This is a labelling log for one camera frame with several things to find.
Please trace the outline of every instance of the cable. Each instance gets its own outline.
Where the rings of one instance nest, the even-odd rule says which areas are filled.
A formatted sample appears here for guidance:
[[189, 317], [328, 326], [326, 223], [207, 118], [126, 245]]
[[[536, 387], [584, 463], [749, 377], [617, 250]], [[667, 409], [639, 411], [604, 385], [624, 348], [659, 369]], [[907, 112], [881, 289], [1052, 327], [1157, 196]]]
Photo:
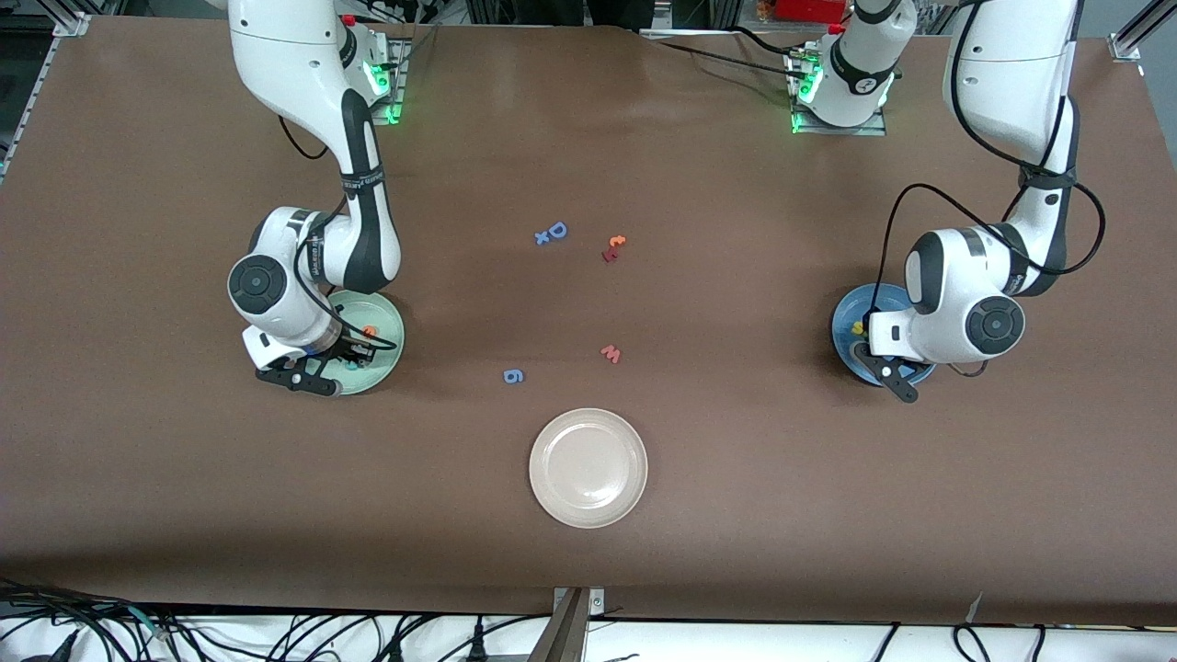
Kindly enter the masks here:
[[[297, 267], [294, 270], [294, 273], [298, 273], [298, 269]], [[277, 657], [275, 658], [273, 655], [278, 650], [278, 646], [281, 643], [281, 640], [278, 640], [278, 642], [274, 643], [274, 647], [272, 649], [270, 649], [270, 654], [266, 656], [266, 660], [270, 660], [271, 662], [273, 662], [275, 660], [279, 661], [279, 662], [285, 662], [286, 656], [290, 655], [295, 648], [298, 648], [298, 644], [301, 643], [302, 640], [305, 640], [306, 637], [311, 636], [311, 633], [318, 630], [319, 628], [326, 625], [327, 623], [330, 623], [330, 622], [332, 622], [335, 618], [339, 618], [341, 616], [343, 616], [341, 614], [333, 614], [331, 616], [327, 616], [322, 621], [319, 621], [318, 623], [315, 623], [313, 627], [307, 628], [307, 630], [305, 633], [302, 633], [301, 635], [299, 635], [299, 637], [297, 640], [294, 640], [293, 642], [287, 638], [287, 641], [286, 641], [286, 648], [282, 651], [281, 657]]]
[[[314, 616], [307, 616], [306, 620], [304, 620], [300, 623], [298, 621], [298, 616], [291, 616], [291, 627], [290, 627], [290, 629], [286, 630], [285, 635], [282, 635], [281, 637], [278, 638], [278, 641], [274, 642], [273, 648], [271, 648], [270, 653], [266, 654], [266, 660], [272, 658], [274, 656], [274, 653], [278, 651], [278, 647], [282, 646], [282, 644], [285, 644], [285, 646], [282, 646], [282, 655], [281, 655], [280, 660], [285, 660], [286, 656], [290, 655], [291, 648], [293, 648], [293, 642], [291, 641], [291, 638], [294, 636], [294, 633], [298, 631], [298, 629], [301, 628], [302, 625], [310, 623], [313, 618], [314, 618]], [[331, 621], [331, 618], [326, 618], [325, 621], [322, 621], [321, 623], [319, 623], [318, 625], [315, 625], [314, 628], [311, 628], [311, 629], [315, 630], [318, 628], [321, 628], [325, 623], [327, 623], [330, 621]]]
[[872, 662], [883, 662], [883, 656], [886, 655], [886, 647], [891, 646], [891, 640], [898, 631], [899, 631], [899, 622], [896, 621], [891, 623], [891, 629], [887, 630], [886, 636], [883, 637], [883, 643], [879, 646], [879, 651], [875, 654], [875, 660]]
[[[403, 623], [407, 617], [408, 616], [401, 616], [400, 623]], [[393, 633], [392, 638], [388, 641], [387, 644], [385, 644], [383, 649], [380, 649], [379, 653], [377, 653], [377, 656], [372, 660], [372, 662], [381, 662], [385, 657], [388, 657], [391, 662], [401, 662], [403, 658], [400, 656], [400, 643], [408, 635], [411, 635], [413, 630], [420, 628], [421, 625], [428, 623], [430, 621], [433, 621], [438, 616], [435, 614], [418, 616], [417, 620], [410, 623], [404, 630], [399, 633]]]
[[210, 644], [212, 644], [215, 648], [219, 648], [221, 650], [225, 650], [225, 651], [228, 651], [228, 653], [235, 653], [237, 655], [244, 655], [245, 657], [251, 657], [253, 660], [267, 660], [267, 657], [265, 655], [260, 654], [260, 653], [253, 653], [253, 651], [250, 651], [250, 650], [245, 650], [244, 648], [238, 648], [235, 646], [230, 646], [230, 644], [227, 644], [225, 642], [217, 641], [213, 637], [211, 637], [207, 634], [205, 634], [205, 631], [201, 630], [200, 628], [192, 628], [192, 631], [195, 633], [195, 634], [198, 634], [198, 635], [200, 635]]
[[[488, 635], [488, 634], [493, 633], [494, 630], [500, 630], [503, 628], [506, 628], [507, 625], [514, 625], [516, 623], [520, 623], [523, 621], [531, 621], [532, 618], [547, 618], [548, 616], [551, 616], [551, 614], [534, 614], [534, 615], [531, 615], [531, 616], [519, 616], [517, 618], [511, 618], [510, 621], [503, 621], [501, 623], [498, 623], [496, 625], [491, 625], [490, 628], [486, 628], [486, 630], [483, 631], [483, 635], [484, 636]], [[460, 646], [458, 646], [457, 648], [454, 648], [450, 653], [446, 653], [445, 655], [443, 655], [441, 658], [438, 660], [438, 662], [445, 662], [446, 660], [448, 660], [448, 658], [453, 657], [454, 655], [457, 655], [458, 653], [460, 653], [463, 648], [466, 648], [467, 646], [470, 646], [472, 643], [474, 643], [474, 637], [470, 637], [468, 640], [461, 642]]]
[[9, 637], [9, 636], [12, 636], [12, 634], [13, 634], [13, 633], [15, 633], [16, 630], [19, 630], [19, 629], [24, 628], [25, 625], [27, 625], [27, 624], [29, 624], [29, 623], [35, 623], [36, 621], [40, 621], [40, 620], [41, 620], [41, 618], [44, 618], [44, 617], [45, 617], [45, 616], [32, 616], [32, 617], [29, 617], [29, 618], [26, 618], [26, 620], [25, 620], [25, 622], [22, 622], [22, 623], [18, 624], [18, 625], [16, 625], [16, 627], [14, 627], [13, 629], [11, 629], [11, 630], [8, 630], [7, 633], [5, 633], [5, 634], [0, 635], [0, 641], [4, 641], [4, 640], [6, 640], [6, 638], [8, 638], [8, 637]]
[[[343, 211], [343, 208], [344, 208], [344, 206], [346, 204], [347, 204], [347, 197], [344, 196], [344, 199], [339, 201], [339, 206], [335, 207], [335, 211], [331, 212], [331, 216], [328, 216], [327, 220], [322, 221], [322, 224], [326, 225], [326, 224], [331, 223], [337, 216], [339, 216], [339, 212]], [[384, 339], [384, 338], [381, 338], [379, 336], [375, 336], [375, 335], [365, 333], [361, 329], [357, 329], [355, 326], [353, 326], [350, 322], [347, 322], [346, 319], [344, 319], [343, 317], [340, 317], [340, 315], [338, 312], [335, 312], [334, 307], [332, 307], [332, 306], [322, 303], [321, 300], [319, 300], [319, 297], [317, 297], [315, 293], [311, 291], [311, 287], [307, 286], [306, 280], [302, 280], [302, 270], [299, 269], [299, 259], [302, 257], [302, 251], [306, 250], [307, 241], [310, 241], [310, 240], [311, 240], [311, 234], [307, 233], [307, 236], [304, 237], [301, 241], [299, 241], [298, 250], [294, 251], [294, 280], [298, 280], [299, 287], [302, 287], [302, 291], [306, 292], [307, 297], [311, 297], [311, 300], [314, 302], [314, 305], [319, 306], [324, 312], [326, 312], [327, 315], [330, 315], [331, 318], [334, 319], [335, 322], [338, 322], [339, 324], [341, 324], [344, 326], [344, 329], [347, 329], [348, 331], [352, 331], [353, 333], [355, 333], [357, 338], [365, 339], [365, 340], [367, 340], [370, 343], [371, 343], [371, 340], [377, 340], [379, 343], [383, 343], [383, 346], [381, 345], [372, 345], [372, 349], [374, 349], [374, 350], [394, 350], [394, 349], [397, 349], [397, 343], [393, 343], [392, 340], [386, 340], [386, 339]]]
[[969, 633], [972, 636], [972, 641], [977, 642], [977, 650], [980, 650], [982, 658], [985, 662], [992, 662], [989, 658], [989, 651], [985, 650], [985, 644], [980, 643], [980, 637], [977, 636], [977, 631], [972, 629], [972, 625], [957, 625], [952, 628], [952, 643], [956, 646], [960, 657], [964, 657], [969, 662], [977, 662], [977, 660], [973, 660], [971, 655], [964, 651], [964, 646], [960, 644], [960, 633]]
[[[1046, 643], [1046, 625], [1036, 624], [1035, 629], [1038, 630], [1038, 637], [1035, 641], [1033, 653], [1030, 654], [1030, 662], [1038, 662], [1038, 655], [1042, 654], [1042, 646]], [[972, 637], [972, 641], [977, 644], [977, 650], [980, 651], [982, 658], [985, 662], [992, 662], [989, 658], [989, 651], [985, 650], [985, 644], [980, 643], [980, 636], [978, 636], [977, 631], [972, 629], [972, 625], [969, 625], [966, 623], [952, 628], [952, 643], [956, 646], [957, 653], [960, 654], [960, 657], [964, 657], [969, 662], [978, 662], [977, 660], [975, 660], [972, 656], [970, 656], [967, 653], [964, 651], [964, 646], [960, 643], [960, 633], [969, 633], [969, 635]]]
[[1015, 157], [1012, 154], [1003, 152], [1002, 150], [998, 150], [992, 144], [990, 144], [988, 140], [985, 140], [984, 138], [982, 138], [976, 131], [973, 131], [973, 128], [971, 126], [969, 126], [967, 120], [965, 120], [965, 118], [964, 118], [964, 111], [960, 108], [960, 91], [959, 91], [960, 60], [964, 57], [965, 41], [967, 41], [969, 33], [972, 31], [972, 24], [977, 20], [977, 14], [980, 12], [980, 6], [984, 5], [985, 2], [989, 2], [989, 1], [990, 0], [965, 0], [965, 1], [960, 2], [960, 8], [965, 8], [965, 7], [970, 7], [970, 6], [973, 6], [976, 8], [973, 11], [969, 12], [969, 16], [964, 21], [964, 27], [960, 28], [960, 35], [957, 39], [957, 49], [956, 49], [956, 53], [952, 57], [952, 67], [951, 67], [951, 74], [950, 74], [950, 79], [949, 79], [950, 80], [950, 84], [949, 84], [949, 97], [951, 98], [951, 101], [952, 101], [952, 113], [957, 117], [957, 121], [960, 124], [960, 127], [964, 128], [964, 132], [969, 134], [969, 138], [971, 138], [975, 143], [977, 143], [978, 145], [980, 145], [982, 147], [984, 147], [985, 151], [990, 152], [991, 154], [993, 154], [993, 155], [996, 155], [996, 157], [998, 157], [1000, 159], [1004, 159], [1004, 160], [1010, 161], [1012, 164], [1016, 164], [1016, 165], [1018, 165], [1020, 167], [1024, 167], [1024, 168], [1026, 168], [1026, 170], [1029, 170], [1031, 172], [1040, 173], [1040, 174], [1046, 174], [1046, 176], [1051, 176], [1051, 177], [1058, 177], [1062, 173], [1048, 171], [1048, 170], [1045, 170], [1040, 165], [1031, 164], [1031, 163], [1022, 160], [1022, 159], [1019, 159], [1019, 158], [1017, 158], [1017, 157]]
[[478, 621], [474, 622], [474, 636], [471, 637], [473, 641], [470, 643], [470, 653], [466, 654], [466, 662], [486, 662], [490, 658], [486, 655], [486, 642], [483, 640], [483, 616], [478, 616]]
[[298, 150], [298, 153], [302, 154], [305, 158], [311, 159], [313, 161], [315, 159], [321, 159], [322, 155], [327, 153], [327, 146], [324, 145], [321, 152], [319, 152], [318, 154], [312, 155], [310, 152], [307, 152], [306, 150], [304, 150], [298, 144], [297, 140], [294, 140], [293, 135], [291, 135], [291, 130], [290, 130], [290, 127], [286, 126], [286, 118], [284, 118], [282, 115], [278, 115], [278, 124], [282, 125], [282, 133], [286, 134], [286, 139], [290, 140], [291, 145], [294, 145], [294, 148]]
[[723, 60], [725, 62], [732, 62], [733, 65], [740, 65], [744, 67], [751, 67], [753, 69], [762, 69], [772, 73], [779, 73], [782, 75], [787, 75], [790, 78], [804, 78], [805, 74], [799, 71], [786, 71], [777, 67], [770, 67], [766, 65], [759, 65], [757, 62], [750, 62], [747, 60], [739, 60], [736, 58], [729, 58], [727, 55], [720, 55], [719, 53], [711, 53], [707, 51], [699, 51], [698, 48], [691, 48], [690, 46], [679, 46], [678, 44], [666, 44], [665, 41], [659, 41], [663, 46], [667, 48], [673, 48], [676, 51], [683, 51], [685, 53], [694, 53], [696, 55], [704, 55], [706, 58], [714, 58], [717, 60]]
[[1038, 630], [1038, 641], [1033, 644], [1033, 653], [1030, 654], [1030, 662], [1038, 662], [1038, 655], [1042, 654], [1042, 646], [1046, 643], [1046, 625], [1039, 623], [1035, 625], [1035, 629]]
[[796, 46], [785, 46], [785, 47], [773, 46], [772, 44], [769, 44], [767, 41], [760, 39], [754, 32], [742, 25], [733, 25], [731, 27], [725, 27], [724, 32], [738, 32], [744, 37], [751, 39], [752, 41], [756, 41], [756, 45], [759, 46], [760, 48], [764, 48], [765, 51], [770, 53], [776, 53], [778, 55], [787, 55], [790, 51], [805, 46], [804, 41], [797, 44]]
[[[683, 19], [683, 21], [678, 24], [679, 27], [680, 28], [685, 28], [685, 29], [691, 29], [691, 19], [694, 18], [694, 14], [699, 13], [699, 9], [701, 9], [705, 5], [710, 5], [710, 4], [711, 4], [710, 0], [699, 0], [699, 4], [696, 5], [693, 9], [691, 9], [691, 13], [687, 14], [686, 18]], [[711, 24], [711, 16], [707, 16], [707, 25], [710, 25], [710, 24]]]
[[955, 363], [950, 363], [949, 368], [951, 368], [952, 371], [959, 375], [960, 377], [967, 377], [970, 379], [973, 379], [985, 373], [985, 370], [989, 369], [989, 360], [980, 362], [980, 368], [978, 368], [973, 372], [965, 372], [964, 370], [960, 370], [960, 366], [958, 366]]
[[357, 625], [364, 624], [364, 623], [366, 623], [368, 621], [374, 621], [374, 620], [375, 620], [375, 616], [372, 615], [372, 614], [368, 614], [367, 616], [363, 616], [363, 617], [357, 618], [355, 621], [353, 621], [353, 622], [344, 625], [343, 628], [339, 629], [338, 633], [335, 633], [335, 634], [331, 635], [330, 637], [322, 640], [322, 643], [320, 643], [318, 646], [318, 648], [315, 648], [314, 650], [312, 650], [311, 655], [307, 656], [306, 662], [314, 662], [314, 658], [318, 657], [320, 655], [320, 653], [334, 653], [332, 650], [324, 650], [324, 649], [327, 647], [327, 644], [330, 644], [331, 642], [333, 642], [337, 638], [339, 638], [340, 636], [343, 636], [343, 634], [346, 633], [347, 630], [350, 630], [350, 629], [352, 629], [352, 628], [354, 628]]
[[[875, 305], [876, 305], [876, 303], [878, 303], [878, 292], [879, 292], [879, 287], [883, 284], [883, 271], [886, 267], [887, 247], [889, 247], [889, 245], [891, 243], [891, 230], [895, 226], [895, 218], [896, 218], [896, 214], [899, 211], [899, 206], [903, 204], [904, 198], [907, 197], [907, 193], [915, 191], [916, 188], [923, 188], [925, 191], [931, 191], [932, 193], [936, 193], [942, 199], [944, 199], [946, 203], [949, 203], [950, 205], [952, 205], [953, 207], [956, 207], [956, 210], [959, 211], [962, 214], [964, 214], [970, 220], [972, 220], [975, 224], [977, 224], [982, 229], [984, 229], [985, 232], [988, 232], [990, 236], [992, 236], [993, 239], [996, 239], [999, 244], [1002, 244], [1003, 246], [1005, 246], [1011, 253], [1013, 253], [1013, 254], [1018, 256], [1019, 258], [1024, 259], [1026, 262], [1026, 264], [1029, 264], [1033, 269], [1037, 269], [1039, 272], [1045, 273], [1048, 276], [1066, 276], [1066, 274], [1075, 273], [1076, 271], [1083, 269], [1084, 266], [1088, 265], [1088, 263], [1091, 262], [1092, 258], [1096, 257], [1096, 253], [1099, 252], [1099, 247], [1103, 245], [1104, 233], [1106, 232], [1106, 229], [1108, 229], [1108, 214], [1104, 211], [1103, 204], [1099, 201], [1099, 198], [1097, 198], [1095, 196], [1095, 193], [1091, 193], [1088, 190], [1088, 187], [1084, 186], [1080, 183], [1076, 183], [1075, 187], [1078, 188], [1080, 192], [1083, 192], [1084, 194], [1088, 196], [1088, 198], [1091, 200], [1091, 204], [1095, 205], [1096, 212], [1099, 214], [1099, 227], [1096, 231], [1096, 239], [1095, 239], [1095, 241], [1092, 241], [1091, 250], [1088, 251], [1088, 254], [1083, 259], [1080, 259], [1078, 263], [1076, 263], [1075, 265], [1069, 266], [1066, 269], [1049, 269], [1049, 267], [1045, 267], [1045, 266], [1038, 264], [1037, 262], [1030, 259], [1030, 257], [1028, 254], [1025, 254], [1025, 251], [1023, 251], [1023, 250], [1013, 246], [1013, 244], [1011, 244], [1010, 240], [1006, 239], [1000, 232], [998, 232], [992, 225], [990, 225], [990, 224], [985, 223], [984, 220], [982, 220], [980, 217], [978, 217], [977, 214], [975, 214], [967, 207], [965, 207], [959, 201], [957, 201], [956, 198], [953, 198], [952, 196], [949, 196], [947, 193], [945, 193], [940, 188], [938, 188], [936, 186], [932, 186], [931, 184], [924, 184], [924, 183], [916, 183], [916, 184], [909, 185], [906, 188], [904, 188], [899, 193], [899, 197], [896, 198], [895, 205], [891, 207], [891, 214], [890, 214], [890, 217], [887, 218], [887, 221], [886, 221], [886, 231], [885, 231], [885, 234], [883, 236], [883, 257], [882, 257], [882, 259], [879, 259], [879, 273], [878, 273], [878, 278], [875, 282], [875, 293], [871, 296], [871, 307], [867, 310], [867, 316], [870, 316], [871, 312], [876, 312], [875, 311]], [[1015, 198], [1015, 201], [1006, 208], [1006, 217], [1012, 212], [1013, 207], [1017, 205], [1018, 199], [1020, 199], [1020, 197], [1024, 193], [1025, 193], [1025, 188], [1024, 187], [1018, 191], [1018, 197]]]
[[387, 19], [387, 20], [391, 20], [391, 21], [395, 21], [395, 22], [399, 22], [399, 24], [406, 22], [405, 19], [401, 19], [399, 16], [393, 15], [387, 9], [378, 9], [375, 7], [375, 0], [360, 0], [360, 4], [364, 5], [365, 7], [367, 7], [368, 12], [372, 12], [373, 14], [377, 14], [377, 18], [384, 18], [384, 19]]

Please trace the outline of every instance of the beige plate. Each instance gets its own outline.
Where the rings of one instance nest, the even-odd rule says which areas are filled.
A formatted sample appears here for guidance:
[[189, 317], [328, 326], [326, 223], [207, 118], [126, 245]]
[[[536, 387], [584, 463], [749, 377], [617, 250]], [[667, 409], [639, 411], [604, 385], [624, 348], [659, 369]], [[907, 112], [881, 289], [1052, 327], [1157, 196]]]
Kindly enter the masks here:
[[624, 418], [574, 409], [548, 423], [531, 449], [531, 489], [548, 515], [578, 529], [625, 517], [646, 489], [646, 449]]

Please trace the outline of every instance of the power cord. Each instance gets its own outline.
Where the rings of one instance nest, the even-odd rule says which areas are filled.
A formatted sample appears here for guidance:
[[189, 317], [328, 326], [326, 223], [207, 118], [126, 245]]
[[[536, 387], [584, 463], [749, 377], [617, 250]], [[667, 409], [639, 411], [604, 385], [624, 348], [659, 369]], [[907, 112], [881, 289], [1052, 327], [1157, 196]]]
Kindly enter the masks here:
[[886, 636], [883, 637], [883, 643], [879, 644], [879, 651], [875, 654], [875, 660], [871, 662], [883, 662], [883, 656], [886, 655], [886, 648], [891, 646], [891, 640], [895, 638], [895, 634], [899, 631], [899, 622], [896, 621], [891, 623], [891, 629], [887, 630]]
[[385, 657], [388, 658], [388, 662], [404, 662], [404, 656], [401, 655], [400, 650], [401, 642], [405, 641], [405, 638], [408, 637], [408, 635], [413, 634], [413, 630], [417, 630], [418, 628], [428, 623], [430, 621], [438, 618], [438, 615], [430, 614], [430, 615], [418, 616], [415, 621], [413, 621], [412, 623], [406, 625], [404, 630], [401, 630], [400, 625], [404, 624], [405, 618], [406, 616], [403, 616], [400, 618], [400, 622], [397, 623], [397, 631], [393, 633], [392, 635], [392, 640], [390, 640], [388, 643], [385, 644], [385, 647], [380, 649], [379, 653], [377, 653], [372, 662], [383, 662]]
[[483, 617], [474, 622], [474, 636], [470, 643], [470, 653], [466, 654], [466, 662], [486, 662], [486, 643], [483, 641]]
[[[1038, 662], [1038, 655], [1042, 654], [1042, 644], [1046, 643], [1046, 625], [1035, 625], [1035, 629], [1038, 630], [1038, 640], [1035, 642], [1033, 653], [1030, 654], [1030, 662]], [[952, 643], [956, 646], [957, 653], [960, 654], [960, 657], [964, 657], [969, 662], [978, 662], [964, 651], [964, 646], [960, 643], [960, 633], [967, 633], [969, 636], [972, 637], [972, 641], [977, 644], [977, 650], [980, 651], [980, 657], [984, 662], [992, 662], [989, 657], [989, 651], [985, 650], [985, 644], [980, 642], [980, 636], [972, 629], [972, 625], [969, 624], [960, 624], [952, 628]]]
[[690, 46], [680, 46], [678, 44], [667, 44], [665, 41], [659, 41], [663, 46], [667, 48], [673, 48], [676, 51], [683, 51], [684, 53], [693, 53], [696, 55], [703, 55], [705, 58], [712, 58], [716, 60], [723, 60], [725, 62], [731, 62], [733, 65], [740, 65], [743, 67], [750, 67], [753, 69], [760, 69], [772, 73], [779, 73], [780, 75], [786, 75], [790, 78], [805, 78], [805, 74], [797, 71], [787, 71], [779, 67], [770, 67], [767, 65], [762, 65], [758, 62], [750, 62], [747, 60], [740, 60], [738, 58], [729, 58], [727, 55], [720, 55], [719, 53], [712, 53], [710, 51], [700, 51], [698, 48], [691, 48]]
[[321, 159], [322, 155], [327, 153], [326, 145], [322, 146], [322, 151], [319, 152], [318, 154], [311, 154], [310, 152], [304, 150], [302, 146], [298, 144], [298, 140], [294, 140], [294, 137], [291, 135], [291, 130], [288, 126], [286, 126], [286, 118], [284, 118], [282, 115], [278, 115], [278, 124], [282, 125], [282, 133], [286, 134], [286, 139], [291, 141], [291, 145], [294, 145], [294, 148], [298, 150], [298, 153], [302, 154], [304, 158], [311, 159], [313, 161], [315, 159]]
[[[345, 205], [347, 205], [347, 197], [346, 196], [344, 196], [344, 199], [339, 201], [339, 206], [337, 206], [335, 210], [333, 212], [331, 212], [331, 214], [327, 217], [327, 219], [322, 221], [322, 225], [326, 225], [326, 224], [331, 223], [332, 220], [334, 220], [335, 217], [339, 216], [339, 212], [344, 210]], [[324, 312], [326, 312], [327, 315], [330, 315], [331, 318], [334, 319], [335, 322], [338, 322], [340, 325], [343, 325], [344, 329], [346, 329], [346, 330], [355, 333], [357, 338], [363, 338], [363, 339], [365, 339], [367, 342], [375, 340], [378, 343], [381, 343], [380, 345], [373, 344], [372, 349], [374, 349], [374, 350], [394, 350], [394, 349], [397, 349], [397, 343], [393, 343], [392, 340], [387, 340], [387, 339], [381, 338], [381, 337], [375, 336], [375, 335], [365, 333], [363, 329], [357, 329], [352, 323], [350, 323], [346, 319], [344, 319], [343, 317], [340, 317], [340, 315], [338, 312], [335, 312], [334, 307], [332, 307], [328, 304], [325, 304], [321, 300], [319, 300], [319, 297], [317, 297], [315, 293], [311, 291], [311, 287], [306, 284], [306, 280], [302, 279], [302, 270], [299, 269], [299, 260], [301, 259], [302, 251], [306, 250], [307, 243], [310, 240], [311, 240], [311, 234], [307, 233], [307, 236], [304, 237], [301, 241], [299, 241], [298, 250], [294, 251], [294, 267], [293, 267], [294, 280], [298, 282], [299, 287], [301, 287], [302, 291], [306, 292], [306, 296], [310, 297], [312, 302], [314, 302], [314, 305], [319, 306], [320, 310], [322, 310]]]
[[446, 662], [446, 660], [448, 660], [448, 658], [453, 657], [454, 655], [461, 653], [463, 648], [466, 648], [467, 646], [473, 644], [474, 641], [476, 641], [476, 638], [481, 638], [484, 635], [488, 635], [488, 634], [491, 634], [491, 633], [493, 633], [496, 630], [501, 630], [503, 628], [506, 628], [508, 625], [514, 625], [516, 623], [521, 623], [523, 621], [531, 621], [531, 620], [534, 620], [534, 618], [547, 618], [548, 616], [551, 616], [551, 614], [532, 614], [531, 616], [518, 616], [516, 618], [511, 618], [510, 621], [503, 621], [501, 623], [496, 623], [494, 625], [491, 625], [490, 628], [486, 628], [481, 634], [478, 634], [478, 635], [476, 635], [473, 637], [470, 637], [468, 640], [461, 642], [453, 650], [451, 650], [450, 653], [446, 653], [445, 655], [443, 655], [438, 660], [438, 662]]
[[754, 32], [752, 32], [751, 29], [749, 29], [749, 28], [746, 28], [746, 27], [744, 27], [742, 25], [733, 25], [733, 26], [730, 26], [730, 27], [725, 27], [724, 32], [738, 32], [738, 33], [743, 34], [744, 37], [746, 37], [746, 38], [751, 39], [752, 41], [754, 41], [756, 45], [759, 46], [760, 48], [764, 48], [765, 51], [767, 51], [770, 53], [776, 53], [778, 55], [787, 55], [791, 51], [793, 51], [796, 48], [800, 48], [802, 46], [805, 46], [804, 41], [802, 41], [800, 44], [797, 44], [794, 46], [784, 46], [784, 47], [773, 46], [772, 44], [769, 44], [767, 41], [760, 39], [760, 37], [758, 34], [756, 34]]

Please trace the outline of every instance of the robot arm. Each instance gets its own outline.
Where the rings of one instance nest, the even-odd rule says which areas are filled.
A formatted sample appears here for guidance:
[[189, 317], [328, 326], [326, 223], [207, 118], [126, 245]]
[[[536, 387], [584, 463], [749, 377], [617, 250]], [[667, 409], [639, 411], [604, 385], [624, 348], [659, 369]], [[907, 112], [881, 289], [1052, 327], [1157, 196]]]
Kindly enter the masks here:
[[381, 41], [361, 26], [345, 25], [332, 7], [331, 0], [233, 0], [228, 6], [241, 81], [331, 150], [348, 207], [347, 216], [274, 210], [254, 232], [250, 254], [234, 265], [230, 297], [251, 324], [242, 337], [259, 371], [338, 351], [340, 344], [366, 345], [346, 338], [326, 297], [299, 279], [372, 293], [400, 267], [370, 110], [379, 86], [363, 79], [357, 85], [354, 74], [380, 71], [384, 62], [370, 58], [379, 57]]
[[[1068, 98], [1078, 0], [983, 0], [962, 9], [945, 100], [966, 131], [1017, 147], [1023, 192], [993, 229], [1048, 271], [1066, 262], [1065, 225], [1079, 117]], [[938, 230], [907, 256], [912, 307], [870, 316], [870, 353], [916, 363], [972, 363], [1010, 351], [1025, 331], [1012, 297], [1045, 292], [1042, 273], [980, 227]]]
[[822, 79], [798, 100], [832, 126], [866, 123], [886, 99], [916, 19], [912, 0], [855, 2], [846, 31], [822, 38]]

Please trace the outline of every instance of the brown table surface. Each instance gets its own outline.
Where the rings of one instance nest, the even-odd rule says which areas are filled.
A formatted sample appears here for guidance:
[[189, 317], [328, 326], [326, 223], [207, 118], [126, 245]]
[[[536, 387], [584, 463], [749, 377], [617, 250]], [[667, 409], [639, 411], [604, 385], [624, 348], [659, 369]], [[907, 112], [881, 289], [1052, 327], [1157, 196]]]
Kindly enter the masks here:
[[[1135, 66], [1080, 49], [1108, 240], [1025, 302], [1015, 352], [904, 406], [830, 345], [904, 185], [985, 218], [1016, 188], [940, 101], [946, 47], [912, 42], [886, 138], [837, 138], [791, 134], [773, 74], [620, 29], [439, 29], [379, 131], [405, 353], [320, 399], [254, 379], [225, 279], [273, 207], [332, 207], [335, 165], [286, 143], [224, 22], [95, 19], [0, 187], [0, 570], [140, 601], [530, 611], [597, 584], [631, 616], [951, 622], [984, 591], [983, 621], [1172, 623], [1177, 178]], [[962, 224], [916, 194], [889, 278]], [[579, 406], [650, 457], [603, 530], [527, 484]]]

